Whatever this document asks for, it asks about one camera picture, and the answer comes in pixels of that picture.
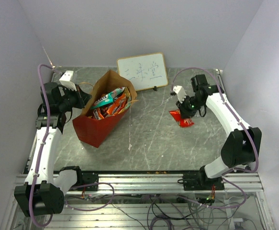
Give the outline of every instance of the brown paper bag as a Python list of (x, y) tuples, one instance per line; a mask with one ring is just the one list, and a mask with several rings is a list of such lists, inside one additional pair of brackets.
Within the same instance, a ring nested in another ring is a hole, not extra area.
[(94, 89), (90, 93), (92, 98), (88, 101), (85, 108), (82, 109), (81, 115), (72, 121), (79, 140), (98, 148), (120, 121), (122, 116), (127, 112), (127, 110), (125, 110), (122, 113), (109, 116), (102, 120), (88, 118), (88, 116), (92, 114), (92, 110), (90, 110), (92, 104), (101, 98), (102, 94), (110, 93), (118, 87), (127, 87), (131, 94), (131, 101), (136, 99), (137, 93), (132, 83), (121, 77), (115, 71), (109, 70), (94, 85)]

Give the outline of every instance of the whiteboard stand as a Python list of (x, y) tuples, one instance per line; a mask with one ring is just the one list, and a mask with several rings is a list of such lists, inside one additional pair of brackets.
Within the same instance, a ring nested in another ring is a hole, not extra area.
[(168, 85), (163, 53), (124, 57), (117, 60), (118, 73), (129, 80), (136, 91)]

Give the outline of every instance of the snack package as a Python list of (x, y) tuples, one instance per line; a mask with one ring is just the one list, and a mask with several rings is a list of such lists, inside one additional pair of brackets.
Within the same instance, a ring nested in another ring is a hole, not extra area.
[(93, 116), (97, 120), (104, 119), (104, 116), (101, 114), (100, 108), (96, 108), (93, 110)]
[(131, 103), (129, 103), (131, 101), (131, 94), (127, 87), (124, 89), (123, 93), (125, 93), (127, 100), (126, 100), (124, 107), (121, 107), (121, 110), (118, 112), (119, 114), (124, 112), (131, 106)]
[(106, 111), (109, 115), (113, 115), (121, 107), (122, 103), (126, 101), (126, 95), (123, 93)]
[(114, 91), (106, 94), (105, 96), (101, 97), (99, 100), (95, 101), (90, 109), (95, 109), (110, 103), (114, 102), (114, 98), (117, 97), (120, 93), (124, 91), (125, 87), (120, 87), (115, 89)]
[(124, 100), (124, 102), (122, 102), (122, 104), (119, 106), (119, 108), (116, 110), (116, 112), (114, 112), (113, 115), (119, 114), (121, 110), (124, 109), (125, 105), (127, 104), (127, 99)]
[(182, 119), (179, 109), (169, 111), (169, 113), (172, 115), (172, 117), (175, 119), (175, 121), (182, 128), (190, 127), (190, 126), (193, 126), (195, 124), (195, 123), (193, 123), (193, 121), (190, 118)]
[(110, 107), (111, 105), (112, 105), (112, 104), (109, 104), (109, 105), (105, 105), (105, 106), (100, 107), (101, 114), (103, 115), (104, 118), (110, 116), (110, 115), (107, 113), (107, 110), (109, 109), (109, 107)]

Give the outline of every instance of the white enclosure wall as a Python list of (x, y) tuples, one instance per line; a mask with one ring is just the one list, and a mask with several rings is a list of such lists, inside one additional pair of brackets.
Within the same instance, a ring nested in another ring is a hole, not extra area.
[(36, 132), (39, 63), (48, 59), (21, 5), (0, 0), (0, 225)]
[(279, 0), (264, 0), (223, 80), (235, 109), (262, 130), (258, 172), (279, 229)]
[(19, 2), (55, 66), (163, 52), (167, 67), (222, 69), (262, 0)]

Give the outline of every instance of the gray table surface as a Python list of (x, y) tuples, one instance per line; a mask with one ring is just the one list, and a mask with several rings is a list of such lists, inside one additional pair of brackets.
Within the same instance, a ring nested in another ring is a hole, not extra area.
[[(117, 71), (117, 68), (106, 67), (57, 69), (73, 70), (74, 83), (92, 84), (109, 69)], [(219, 157), (226, 135), (211, 110), (207, 110), (204, 118), (194, 116), (195, 125), (188, 128), (180, 128), (169, 113), (177, 109), (177, 97), (170, 95), (170, 84), (179, 70), (167, 69), (169, 85), (158, 88), (157, 92), (152, 89), (137, 92), (139, 101), (98, 149), (79, 141), (72, 122), (68, 122), (57, 148), (55, 170), (72, 165), (93, 171), (197, 170)], [(187, 70), (177, 77), (175, 85), (182, 85), (192, 96), (190, 78), (200, 73), (199, 70)], [(206, 77), (214, 84), (211, 77)], [(81, 88), (85, 92), (91, 90), (88, 85), (81, 85)], [(74, 109), (72, 119), (80, 113), (81, 110)]]

